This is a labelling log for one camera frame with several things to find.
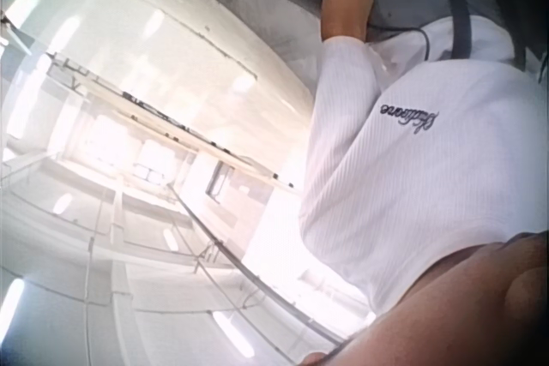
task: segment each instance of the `shirt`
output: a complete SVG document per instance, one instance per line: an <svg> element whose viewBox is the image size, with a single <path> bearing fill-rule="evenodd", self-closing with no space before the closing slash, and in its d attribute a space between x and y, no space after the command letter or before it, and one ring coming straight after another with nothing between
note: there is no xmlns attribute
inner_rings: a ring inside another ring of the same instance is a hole
<svg viewBox="0 0 549 366"><path fill-rule="evenodd" d="M547 228L546 94L472 28L468 60L444 60L451 19L424 27L429 62L420 33L323 44L301 235L377 315L443 257Z"/></svg>

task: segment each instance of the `window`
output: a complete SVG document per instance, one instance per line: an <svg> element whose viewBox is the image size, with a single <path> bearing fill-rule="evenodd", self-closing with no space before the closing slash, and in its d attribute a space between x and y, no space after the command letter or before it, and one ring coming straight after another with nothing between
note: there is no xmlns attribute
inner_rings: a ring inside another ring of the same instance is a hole
<svg viewBox="0 0 549 366"><path fill-rule="evenodd" d="M127 134L128 130L123 125L106 116L97 116L87 140L87 150L95 158L116 165L126 154Z"/></svg>
<svg viewBox="0 0 549 366"><path fill-rule="evenodd" d="M136 165L134 175L152 184L161 185L173 172L175 152L156 141L145 141Z"/></svg>
<svg viewBox="0 0 549 366"><path fill-rule="evenodd" d="M219 162L215 167L214 176L206 189L206 195L220 203L233 172L233 167Z"/></svg>

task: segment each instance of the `skin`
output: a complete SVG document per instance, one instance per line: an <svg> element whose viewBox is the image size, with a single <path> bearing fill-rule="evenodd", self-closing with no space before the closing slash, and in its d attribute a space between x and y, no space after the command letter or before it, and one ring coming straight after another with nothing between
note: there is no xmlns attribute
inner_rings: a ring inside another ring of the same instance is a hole
<svg viewBox="0 0 549 366"><path fill-rule="evenodd" d="M348 36L364 42L372 4L323 0L323 40ZM549 364L549 342L537 328L546 307L547 233L519 235L443 258L337 354L311 353L301 364L495 366L520 351L533 359L512 364Z"/></svg>

